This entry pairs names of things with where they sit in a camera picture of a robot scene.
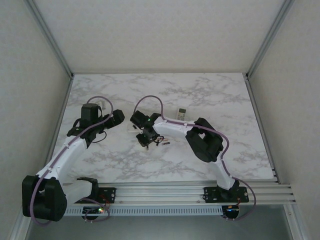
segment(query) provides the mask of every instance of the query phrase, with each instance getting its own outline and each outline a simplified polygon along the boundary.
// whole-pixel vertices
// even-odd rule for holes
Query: black bracket
[[[115,187],[99,187],[98,197],[95,199],[100,204],[105,204],[106,200],[110,204],[115,203],[116,199],[116,188]],[[92,204],[90,201],[80,200],[76,204]]]
[[[207,186],[203,188],[204,194],[202,196],[206,204],[216,204],[216,203],[248,203],[249,197],[247,188],[245,186],[240,186],[237,190],[228,198],[223,197],[220,188],[217,186]]]

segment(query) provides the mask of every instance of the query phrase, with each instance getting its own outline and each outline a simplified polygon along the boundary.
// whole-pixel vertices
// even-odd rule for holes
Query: white marble tabletop
[[[157,74],[79,74],[74,78],[59,131],[55,152],[68,130],[81,115],[82,104],[103,95],[125,120],[107,130],[107,138],[91,144],[74,164],[67,182],[78,177],[97,178],[100,183],[173,182],[215,180],[212,163],[199,160],[186,139],[169,137],[170,144],[149,150],[140,146],[137,132],[131,132],[130,117],[139,99],[160,97],[164,115],[175,119],[179,107],[187,109],[186,120],[205,118],[230,140],[225,161],[232,175],[241,179],[272,179],[273,173],[259,131],[242,73],[157,73]],[[156,99],[144,100],[139,108],[145,114],[159,113]],[[106,104],[105,114],[110,107]]]

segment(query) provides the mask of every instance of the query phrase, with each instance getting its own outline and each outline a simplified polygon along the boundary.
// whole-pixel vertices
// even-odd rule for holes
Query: purple cable
[[[91,223],[97,223],[97,222],[102,222],[102,221],[105,221],[105,220],[107,220],[107,219],[109,219],[110,218],[110,210],[109,210],[109,208],[107,208],[106,206],[104,206],[104,205],[102,205],[100,202],[98,202],[98,201],[95,201],[95,200],[93,200],[93,199],[90,199],[90,198],[86,198],[86,197],[84,197],[84,198],[82,198],[81,200],[85,200],[85,201],[89,201],[89,202],[92,202],[92,203],[94,203],[94,204],[98,204],[100,207],[102,207],[103,209],[105,209],[106,211],[107,211],[107,213],[108,213],[108,216],[106,216],[105,218],[102,218],[102,219],[98,219],[98,220],[91,220]],[[96,207],[93,207],[93,208],[90,208],[88,211],[86,211],[86,213],[85,213],[85,215],[84,215],[84,220],[87,222],[87,215],[88,215],[88,213],[90,213],[93,209],[95,209]]]
[[[137,107],[138,107],[138,105],[141,103],[141,101],[144,100],[144,99],[146,99],[146,98],[156,98],[156,99],[159,100],[160,105],[161,105],[161,118],[162,118],[163,120],[166,120],[168,123],[171,123],[171,124],[177,124],[177,125],[182,125],[182,126],[185,125],[183,122],[172,121],[172,120],[166,119],[165,116],[164,116],[164,104],[163,104],[163,102],[161,101],[161,99],[160,99],[159,97],[155,96],[155,95],[147,95],[147,96],[144,96],[143,98],[141,98],[141,99],[137,102],[137,104],[135,105],[134,110],[133,110],[133,113],[136,112]],[[219,132],[219,131],[213,130],[213,129],[208,128],[208,127],[205,127],[205,126],[200,126],[200,125],[191,124],[191,123],[188,123],[187,126],[188,126],[188,127],[196,127],[196,128],[199,128],[199,129],[203,129],[203,130],[212,132],[212,133],[214,133],[214,134],[218,134],[218,135],[220,135],[221,137],[223,137],[223,138],[225,139],[225,141],[226,141],[226,147],[225,147],[225,149],[223,150],[223,152],[221,153],[220,158],[221,158],[222,166],[223,166],[226,174],[228,174],[228,176],[231,176],[230,172],[228,171],[228,169],[227,169],[227,167],[226,167],[225,161],[223,160],[223,157],[224,157],[224,155],[226,154],[226,152],[227,152],[227,150],[229,149],[229,146],[230,146],[230,142],[229,142],[229,139],[227,138],[227,136],[224,135],[223,133]],[[233,219],[232,219],[233,221],[239,221],[239,220],[241,220],[241,219],[244,219],[245,217],[247,217],[248,215],[250,215],[250,214],[254,211],[254,209],[255,209],[255,207],[256,207],[256,205],[257,205],[257,197],[256,197],[256,194],[255,194],[254,190],[249,186],[248,183],[246,183],[245,181],[243,181],[243,180],[241,180],[241,179],[239,179],[239,178],[237,178],[237,177],[234,177],[234,176],[232,176],[232,178],[233,178],[234,180],[237,180],[237,181],[239,181],[239,182],[242,182],[244,185],[246,185],[246,186],[250,189],[250,191],[252,192],[252,195],[253,195],[253,206],[252,206],[252,208],[250,209],[250,211],[247,212],[245,215],[243,215],[243,216],[241,216],[241,217],[233,218]]]
[[[87,127],[85,130],[83,130],[82,132],[80,132],[75,138],[73,138],[69,143],[68,145],[71,145],[75,140],[77,140],[78,138],[80,138],[86,131],[88,131],[89,129],[92,129],[100,124],[104,124],[106,121],[108,121],[111,116],[112,116],[112,113],[114,112],[114,106],[112,105],[111,101],[109,99],[107,99],[106,97],[104,96],[93,96],[91,97],[86,103],[88,104],[92,99],[97,99],[97,98],[101,98],[101,99],[104,99],[106,100],[110,106],[111,106],[111,112],[110,112],[110,115],[103,121],[101,122],[98,122],[96,124],[93,124],[89,127]],[[45,176],[50,172],[50,168],[52,169],[55,164],[57,163],[57,161],[60,159],[60,157],[64,154],[64,152],[68,149],[67,146],[65,146],[61,152],[59,152],[59,154],[56,156],[56,158],[54,159],[54,161],[51,163],[51,165],[49,166],[49,168],[44,172],[44,174],[40,177],[40,179],[38,180],[38,182],[36,183],[35,187],[34,187],[34,190],[33,190],[33,193],[32,193],[32,196],[31,196],[31,201],[30,201],[30,216],[31,216],[31,219],[34,221],[34,223],[36,223],[37,225],[39,226],[47,226],[51,221],[47,221],[45,223],[42,223],[42,222],[39,222],[36,217],[35,217],[35,214],[34,214],[34,204],[35,204],[35,198],[36,198],[36,195],[37,195],[37,192],[38,192],[38,188],[41,184],[41,182],[43,181],[43,179],[45,178]]]

